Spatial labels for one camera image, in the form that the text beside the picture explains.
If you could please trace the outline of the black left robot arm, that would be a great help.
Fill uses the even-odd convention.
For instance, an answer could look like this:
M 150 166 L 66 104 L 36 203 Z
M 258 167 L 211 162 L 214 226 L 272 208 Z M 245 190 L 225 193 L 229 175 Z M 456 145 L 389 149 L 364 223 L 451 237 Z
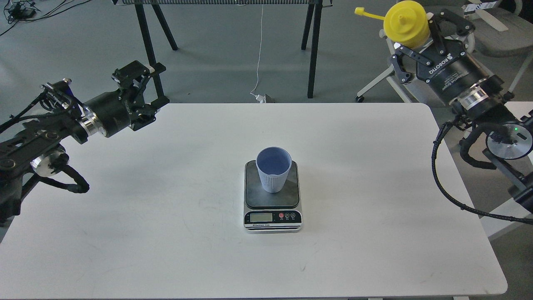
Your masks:
M 20 214 L 23 200 L 39 182 L 86 193 L 90 186 L 69 165 L 61 141 L 72 137 L 84 144 L 96 133 L 109 138 L 125 128 L 137 131 L 152 124 L 169 99 L 160 96 L 147 104 L 144 91 L 149 80 L 165 70 L 159 62 L 150 66 L 133 61 L 112 74 L 116 90 L 86 102 L 74 96 L 68 78 L 43 84 L 42 93 L 27 108 L 1 125 L 2 132 L 19 122 L 24 127 L 1 142 L 1 223 Z

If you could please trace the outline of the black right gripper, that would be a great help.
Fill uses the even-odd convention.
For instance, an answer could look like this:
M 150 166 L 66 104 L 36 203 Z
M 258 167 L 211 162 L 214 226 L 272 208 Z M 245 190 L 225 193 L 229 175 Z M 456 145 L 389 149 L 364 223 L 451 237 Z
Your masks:
M 470 55 L 475 49 L 472 21 L 451 8 L 428 8 L 426 18 L 434 22 L 442 38 L 460 42 L 444 42 L 444 50 L 431 40 L 419 49 L 392 42 L 389 62 L 400 83 L 418 78 L 445 104 L 458 102 L 466 111 L 483 113 L 496 105 L 498 77 L 488 74 Z

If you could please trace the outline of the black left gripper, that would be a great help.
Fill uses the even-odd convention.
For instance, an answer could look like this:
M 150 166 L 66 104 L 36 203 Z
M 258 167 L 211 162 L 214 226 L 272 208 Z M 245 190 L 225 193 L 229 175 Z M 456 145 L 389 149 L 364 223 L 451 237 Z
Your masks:
M 83 104 L 97 118 L 105 137 L 109 138 L 126 127 L 137 131 L 156 121 L 158 110 L 170 100 L 162 96 L 144 104 L 144 91 L 151 78 L 165 71 L 166 66 L 159 62 L 150 66 L 133 61 L 113 72 L 112 79 L 118 89 L 102 93 Z

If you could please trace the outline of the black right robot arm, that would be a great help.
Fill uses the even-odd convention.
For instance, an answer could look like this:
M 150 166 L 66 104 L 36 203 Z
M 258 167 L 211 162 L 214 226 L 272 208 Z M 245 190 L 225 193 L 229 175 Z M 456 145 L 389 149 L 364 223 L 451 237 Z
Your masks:
M 441 22 L 453 23 L 459 36 L 467 36 L 474 25 L 443 9 L 433 15 L 418 2 L 406 0 L 392 6 L 384 17 L 384 32 L 395 50 L 389 62 L 402 84 L 413 79 L 425 82 L 453 109 L 455 118 L 446 122 L 434 140 L 431 167 L 434 180 L 451 203 L 479 216 L 532 224 L 530 218 L 517 218 L 487 213 L 469 207 L 449 195 L 438 180 L 436 156 L 438 147 L 452 127 L 472 127 L 460 142 L 459 154 L 472 167 L 499 170 L 513 186 L 509 192 L 516 203 L 532 211 L 532 175 L 522 174 L 510 165 L 532 152 L 532 114 L 516 118 L 505 106 L 501 95 L 502 80 L 490 75 L 467 52 L 460 40 L 447 39 L 441 33 Z

